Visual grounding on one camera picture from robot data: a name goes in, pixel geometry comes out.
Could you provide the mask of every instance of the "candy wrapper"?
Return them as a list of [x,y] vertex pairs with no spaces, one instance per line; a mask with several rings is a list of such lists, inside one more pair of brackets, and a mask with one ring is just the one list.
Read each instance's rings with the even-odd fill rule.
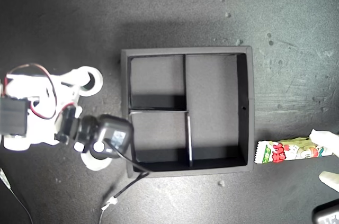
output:
[[317,158],[332,154],[332,151],[312,143],[309,138],[260,141],[256,148],[254,162],[257,164],[278,163],[284,160]]

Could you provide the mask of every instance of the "box compartment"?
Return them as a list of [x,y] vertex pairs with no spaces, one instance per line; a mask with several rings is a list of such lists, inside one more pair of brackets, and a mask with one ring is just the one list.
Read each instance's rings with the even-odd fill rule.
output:
[[131,60],[131,109],[186,110],[184,57]]

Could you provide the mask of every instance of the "wire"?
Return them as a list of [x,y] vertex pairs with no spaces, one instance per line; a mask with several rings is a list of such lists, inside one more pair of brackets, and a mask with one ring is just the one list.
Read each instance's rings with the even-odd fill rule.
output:
[[122,154],[119,150],[116,149],[116,147],[114,145],[112,145],[110,143],[109,139],[104,139],[104,141],[112,148],[112,150],[114,150],[122,159],[126,160],[127,162],[129,162],[130,164],[132,164],[134,167],[140,169],[141,171],[145,172],[145,173],[151,173],[151,170],[148,170],[146,168],[144,168],[143,166],[135,163],[133,160],[129,159],[128,157],[126,157],[124,154]]
[[29,64],[23,64],[23,65],[20,65],[20,66],[17,66],[15,67],[14,69],[11,69],[9,72],[6,73],[6,76],[5,76],[5,81],[4,81],[4,90],[3,90],[3,96],[6,95],[6,88],[7,88],[7,85],[8,85],[8,78],[7,78],[7,75],[8,74],[12,74],[15,70],[18,70],[18,69],[22,69],[22,68],[28,68],[28,67],[35,67],[35,68],[38,68],[40,69],[44,75],[48,78],[48,81],[49,83],[51,84],[52,86],[52,92],[53,92],[53,96],[54,96],[54,99],[55,99],[55,109],[54,109],[54,113],[52,116],[50,117],[46,117],[40,113],[38,113],[36,110],[34,110],[34,106],[33,104],[31,103],[31,110],[33,112],[33,114],[35,114],[36,116],[44,119],[44,120],[50,120],[52,119],[56,113],[57,113],[57,105],[58,105],[58,101],[57,101],[57,93],[56,93],[56,90],[55,90],[55,87],[54,87],[54,84],[53,84],[53,81],[51,79],[51,75],[49,74],[48,70],[46,70],[46,68],[44,68],[42,65],[39,65],[39,64],[35,64],[35,63],[29,63]]
[[149,173],[140,173],[139,176],[133,180],[132,182],[130,182],[128,185],[126,185],[121,191],[119,191],[114,197],[117,198],[118,196],[120,196],[123,192],[125,192],[125,190],[127,190],[130,186],[132,186],[133,184],[135,184],[137,181],[145,178],[146,176],[148,176]]
[[10,192],[12,192],[13,196],[16,198],[16,200],[20,203],[20,205],[22,206],[23,209],[25,209],[28,217],[30,218],[31,224],[34,224],[33,220],[32,220],[32,216],[30,215],[30,212],[27,210],[27,208],[23,205],[23,203],[21,203],[21,201],[17,198],[17,196],[14,194],[14,192],[12,191],[12,189],[10,189]]
[[[142,166],[140,166],[139,164],[135,163],[133,160],[129,159],[129,158],[126,157],[124,154],[122,154],[118,149],[116,149],[116,147],[115,147],[113,144],[111,144],[111,142],[110,142],[109,139],[105,138],[104,141],[105,141],[105,142],[109,145],[109,147],[111,147],[112,150],[114,150],[114,151],[115,151],[122,159],[124,159],[125,161],[129,162],[130,164],[132,164],[134,167],[136,167],[136,168],[140,169],[141,171],[143,171],[142,173],[140,173],[140,174],[138,175],[138,177],[137,177],[136,179],[134,179],[132,182],[130,182],[129,184],[127,184],[127,185],[126,185],[121,191],[119,191],[115,196],[110,197],[111,199],[112,199],[112,198],[115,198],[115,199],[116,199],[116,198],[119,197],[122,193],[124,193],[129,187],[133,186],[133,185],[134,185],[135,183],[137,183],[139,180],[141,180],[141,179],[145,178],[146,176],[148,176],[149,173],[151,173],[151,171],[148,170],[148,169],[146,169],[146,168],[144,168],[144,167],[142,167]],[[104,214],[104,211],[106,210],[106,208],[107,208],[110,204],[112,204],[112,203],[111,203],[110,200],[109,200],[109,201],[107,202],[107,204],[105,205],[105,207],[101,209],[101,214],[100,214],[100,218],[99,218],[99,224],[101,224],[101,219],[102,219],[102,216],[103,216],[103,214]]]
[[100,218],[99,218],[99,224],[101,224],[101,219],[102,219],[102,216],[103,216],[103,214],[104,214],[104,211],[105,211],[105,210],[101,210],[101,214],[100,214]]

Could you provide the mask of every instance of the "hole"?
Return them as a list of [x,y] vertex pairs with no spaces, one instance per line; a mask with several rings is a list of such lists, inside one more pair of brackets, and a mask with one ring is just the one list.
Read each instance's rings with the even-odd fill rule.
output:
[[90,81],[87,83],[87,85],[82,86],[82,90],[89,91],[92,89],[95,85],[95,79],[92,73],[88,72],[88,75],[90,76]]

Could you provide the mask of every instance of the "white 3d printed part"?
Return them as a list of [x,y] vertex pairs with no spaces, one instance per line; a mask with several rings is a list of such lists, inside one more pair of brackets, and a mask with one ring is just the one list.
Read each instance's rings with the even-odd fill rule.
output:
[[323,171],[319,175],[319,179],[327,186],[339,192],[339,174]]

